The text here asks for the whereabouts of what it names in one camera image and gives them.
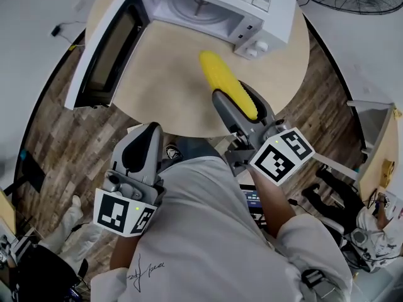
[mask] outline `microwave door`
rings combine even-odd
[[[141,0],[125,0],[102,35],[91,61],[84,64],[87,67],[79,82],[75,108],[111,104],[126,64],[149,23]]]

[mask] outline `microwave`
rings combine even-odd
[[[288,43],[295,1],[114,0],[86,43],[65,107],[109,106],[125,66],[154,20],[215,36],[253,61]]]

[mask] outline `sneaker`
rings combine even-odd
[[[305,188],[302,192],[301,195],[305,198],[308,198],[310,194],[312,193],[316,193],[319,194],[319,188],[320,185],[319,184],[313,184],[311,186],[309,186],[308,188]]]
[[[77,206],[78,208],[81,208],[81,199],[79,196],[74,195],[72,202],[73,202],[73,204],[72,204],[73,206]]]
[[[168,144],[165,148],[166,151],[166,155],[168,156],[168,158],[170,159],[178,159],[181,158],[183,159],[183,155],[182,153],[179,151],[179,149],[173,145],[173,144]]]
[[[324,165],[322,165],[322,167],[320,167],[318,169],[318,171],[315,173],[315,175],[318,178],[322,178],[322,172],[324,172],[324,171],[328,171],[328,172],[332,173],[332,168],[330,168],[327,164],[324,164]]]

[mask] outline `white shirt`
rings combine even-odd
[[[376,258],[373,266],[385,267],[400,255],[403,244],[403,223],[397,218],[391,219],[389,224],[380,230],[377,219],[364,207],[357,215],[357,227],[368,232],[374,246]]]
[[[188,160],[161,177],[167,193],[129,269],[94,277],[91,301],[302,301],[300,272],[268,246],[224,161]],[[293,217],[277,239],[349,296],[351,273],[319,220]]]

